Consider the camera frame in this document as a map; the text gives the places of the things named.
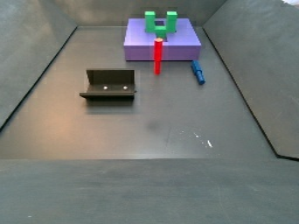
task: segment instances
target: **gray floor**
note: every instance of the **gray floor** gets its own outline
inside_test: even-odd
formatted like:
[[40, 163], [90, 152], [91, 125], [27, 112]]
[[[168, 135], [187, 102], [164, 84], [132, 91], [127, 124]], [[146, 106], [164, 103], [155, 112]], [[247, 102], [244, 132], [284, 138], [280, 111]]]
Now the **gray floor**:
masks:
[[1, 223], [296, 224], [299, 164], [280, 159], [0, 163]]
[[[199, 86], [191, 62], [126, 62], [126, 28], [82, 27], [0, 133], [0, 158], [274, 158], [202, 28]], [[87, 68], [134, 68], [132, 105], [87, 104]]]
[[[203, 87], [188, 62], [164, 62], [160, 77], [126, 63], [122, 28], [76, 31], [0, 133], [0, 158], [88, 160], [1, 159], [1, 223], [298, 223], [299, 165], [275, 158], [198, 34]], [[132, 106], [87, 105], [88, 67], [136, 70]]]

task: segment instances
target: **purple block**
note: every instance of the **purple block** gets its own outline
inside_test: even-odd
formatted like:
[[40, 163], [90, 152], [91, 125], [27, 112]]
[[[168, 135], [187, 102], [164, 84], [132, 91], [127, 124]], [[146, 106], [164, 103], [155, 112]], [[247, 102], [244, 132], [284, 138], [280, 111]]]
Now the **purple block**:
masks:
[[[126, 30], [126, 60], [154, 60], [155, 33], [146, 32], [146, 20], [130, 18]], [[176, 33], [167, 34], [163, 42], [163, 60], [198, 60], [202, 42], [188, 18], [178, 18]]]

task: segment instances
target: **green object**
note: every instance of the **green object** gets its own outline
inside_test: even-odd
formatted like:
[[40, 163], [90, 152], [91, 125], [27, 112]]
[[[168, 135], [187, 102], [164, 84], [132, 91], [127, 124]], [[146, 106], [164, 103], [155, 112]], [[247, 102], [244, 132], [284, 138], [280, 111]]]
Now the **green object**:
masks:
[[147, 11], [144, 13], [144, 21], [146, 21], [146, 32], [155, 32], [155, 12]]
[[176, 32], [176, 19], [178, 13], [176, 11], [167, 11], [167, 19], [166, 19], [166, 32]]
[[176, 11], [167, 11], [166, 25], [155, 25], [155, 12], [147, 11], [144, 13], [144, 31], [154, 32], [158, 38], [164, 39], [167, 33], [176, 32]]
[[158, 25], [154, 29], [155, 35], [160, 39], [166, 39], [166, 26]]

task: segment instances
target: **white speck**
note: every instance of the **white speck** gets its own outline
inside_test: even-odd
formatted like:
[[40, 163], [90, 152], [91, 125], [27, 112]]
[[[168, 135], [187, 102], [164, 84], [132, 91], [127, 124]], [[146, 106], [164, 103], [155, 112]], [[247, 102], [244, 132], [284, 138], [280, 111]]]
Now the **white speck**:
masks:
[[212, 146], [211, 146], [211, 141], [208, 140], [208, 145], [210, 145], [210, 147], [212, 148]]

